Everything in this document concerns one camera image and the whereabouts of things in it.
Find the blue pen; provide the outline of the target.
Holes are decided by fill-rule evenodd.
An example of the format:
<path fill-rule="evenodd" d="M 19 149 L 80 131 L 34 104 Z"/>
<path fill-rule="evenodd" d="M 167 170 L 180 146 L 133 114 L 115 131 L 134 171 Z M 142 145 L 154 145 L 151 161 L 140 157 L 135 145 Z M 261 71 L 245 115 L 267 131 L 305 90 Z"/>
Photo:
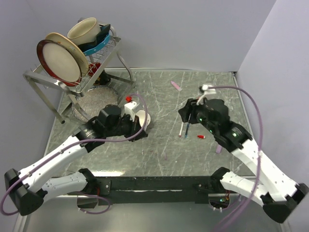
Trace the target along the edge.
<path fill-rule="evenodd" d="M 187 138 L 187 136 L 188 136 L 188 130 L 189 130 L 189 127 L 190 127 L 190 120 L 191 120 L 191 113 L 189 114 L 189 118 L 188 118 L 188 121 L 187 121 L 187 124 L 186 124 L 184 138 Z"/>

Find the white pen red tip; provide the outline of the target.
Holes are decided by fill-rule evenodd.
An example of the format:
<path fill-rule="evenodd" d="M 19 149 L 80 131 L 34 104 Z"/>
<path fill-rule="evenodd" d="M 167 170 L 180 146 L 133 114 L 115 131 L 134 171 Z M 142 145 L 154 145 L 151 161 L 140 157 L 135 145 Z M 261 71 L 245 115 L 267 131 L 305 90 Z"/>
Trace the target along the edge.
<path fill-rule="evenodd" d="M 180 137 L 180 138 L 182 137 L 183 127 L 184 127 L 184 122 L 181 123 L 181 127 L 180 127 L 180 130 L 179 130 L 178 137 Z"/>

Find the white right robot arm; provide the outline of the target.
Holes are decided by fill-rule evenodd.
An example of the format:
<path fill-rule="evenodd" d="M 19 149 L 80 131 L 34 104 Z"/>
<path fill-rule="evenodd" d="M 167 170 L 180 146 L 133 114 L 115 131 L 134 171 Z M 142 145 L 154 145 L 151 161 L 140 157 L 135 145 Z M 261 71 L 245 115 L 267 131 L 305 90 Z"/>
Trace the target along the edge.
<path fill-rule="evenodd" d="M 255 184 L 221 167 L 211 175 L 214 191 L 230 190 L 251 198 L 277 223 L 283 223 L 308 194 L 308 186 L 290 179 L 267 155 L 258 151 L 257 142 L 250 133 L 230 120 L 229 109 L 223 100 L 211 99 L 198 103 L 197 99 L 188 99 L 178 113 L 182 122 L 205 127 L 215 141 L 242 161 L 259 181 Z"/>

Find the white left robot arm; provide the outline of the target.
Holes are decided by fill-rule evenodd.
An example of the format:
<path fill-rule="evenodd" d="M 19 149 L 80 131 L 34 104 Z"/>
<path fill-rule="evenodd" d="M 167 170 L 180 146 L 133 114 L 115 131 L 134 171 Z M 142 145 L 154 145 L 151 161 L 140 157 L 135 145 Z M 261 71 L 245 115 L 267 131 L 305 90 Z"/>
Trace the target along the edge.
<path fill-rule="evenodd" d="M 96 178 L 88 169 L 81 169 L 65 177 L 54 178 L 55 172 L 80 158 L 105 142 L 114 143 L 120 136 L 121 142 L 135 141 L 147 137 L 146 128 L 151 117 L 148 109 L 135 112 L 135 102 L 124 105 L 107 105 L 98 116 L 82 124 L 59 147 L 34 164 L 20 171 L 8 170 L 4 175 L 6 193 L 17 213 L 29 215 L 46 201 L 71 192 L 92 193 Z"/>

